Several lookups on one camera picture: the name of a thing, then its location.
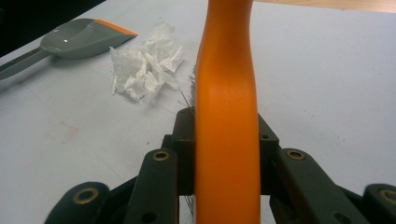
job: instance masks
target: white tissue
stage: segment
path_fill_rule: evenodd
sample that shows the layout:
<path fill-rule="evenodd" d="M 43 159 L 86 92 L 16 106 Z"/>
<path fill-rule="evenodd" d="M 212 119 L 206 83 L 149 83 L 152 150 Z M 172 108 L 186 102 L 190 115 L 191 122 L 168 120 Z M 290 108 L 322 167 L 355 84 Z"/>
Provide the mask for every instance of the white tissue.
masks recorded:
<path fill-rule="evenodd" d="M 159 20 L 142 46 L 110 48 L 113 61 L 113 94 L 127 93 L 136 101 L 151 102 L 167 83 L 177 88 L 172 77 L 183 61 L 183 48 L 174 43 L 175 28 Z"/>

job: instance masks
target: orange handle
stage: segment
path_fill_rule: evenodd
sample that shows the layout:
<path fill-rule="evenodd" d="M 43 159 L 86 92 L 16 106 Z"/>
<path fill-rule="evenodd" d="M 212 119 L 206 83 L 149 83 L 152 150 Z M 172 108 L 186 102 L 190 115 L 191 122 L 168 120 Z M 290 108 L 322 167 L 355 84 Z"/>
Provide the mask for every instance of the orange handle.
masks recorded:
<path fill-rule="evenodd" d="M 260 223 L 251 0 L 209 0 L 197 62 L 195 223 Z"/>

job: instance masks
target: white table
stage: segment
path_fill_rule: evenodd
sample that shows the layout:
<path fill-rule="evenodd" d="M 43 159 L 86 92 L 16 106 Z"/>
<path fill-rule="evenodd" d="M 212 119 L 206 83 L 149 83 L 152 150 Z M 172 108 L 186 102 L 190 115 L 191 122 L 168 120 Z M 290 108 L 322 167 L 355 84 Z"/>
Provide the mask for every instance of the white table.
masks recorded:
<path fill-rule="evenodd" d="M 186 50 L 175 76 L 189 95 L 206 4 L 107 0 L 80 17 L 138 32 L 127 45 L 141 45 L 160 17 L 169 21 Z M 252 10 L 259 112 L 282 147 L 310 153 L 336 184 L 359 194 L 371 183 L 396 185 L 395 36 L 396 14 L 265 3 Z M 114 189 L 172 132 L 186 107 L 180 92 L 164 88 L 156 105 L 144 105 L 112 96 L 111 81 L 108 53 L 48 58 L 0 81 L 0 223 L 42 223 L 83 182 Z M 266 223 L 270 213 L 263 200 Z"/>

